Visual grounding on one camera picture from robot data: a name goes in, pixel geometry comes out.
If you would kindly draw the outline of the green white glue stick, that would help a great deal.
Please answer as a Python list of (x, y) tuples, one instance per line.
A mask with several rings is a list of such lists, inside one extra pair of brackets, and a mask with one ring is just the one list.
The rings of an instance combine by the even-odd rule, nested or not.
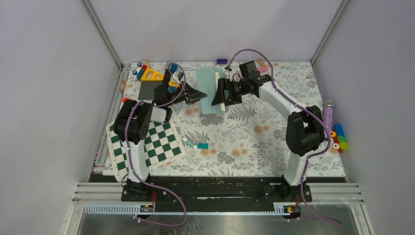
[(192, 149), (197, 149), (197, 145), (195, 145), (192, 141), (190, 141), (188, 138), (183, 137), (183, 141)]

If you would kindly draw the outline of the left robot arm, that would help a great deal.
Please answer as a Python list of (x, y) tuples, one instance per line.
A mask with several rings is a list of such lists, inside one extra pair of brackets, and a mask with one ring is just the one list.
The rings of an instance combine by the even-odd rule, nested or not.
[(125, 149), (128, 182), (133, 186), (133, 195), (140, 201), (151, 197), (148, 181), (150, 167), (159, 166), (184, 155), (184, 147), (169, 122), (171, 105), (180, 102), (194, 104), (207, 94), (188, 84), (180, 85), (170, 92), (165, 85), (154, 89), (151, 102), (124, 101), (112, 125), (121, 146)]

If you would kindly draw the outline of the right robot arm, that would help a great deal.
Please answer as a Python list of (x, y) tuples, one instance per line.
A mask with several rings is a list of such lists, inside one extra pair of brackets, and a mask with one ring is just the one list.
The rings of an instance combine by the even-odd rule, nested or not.
[(286, 144), (290, 149), (288, 166), (277, 192), (288, 202), (294, 201), (305, 189), (306, 170), (310, 158), (321, 154), (318, 149), (330, 131), (324, 126), (318, 106), (303, 106), (278, 88), (271, 74), (261, 75), (254, 61), (239, 65), (239, 71), (225, 68), (228, 77), (216, 78), (212, 105), (240, 104), (247, 94), (269, 103), (286, 120)]

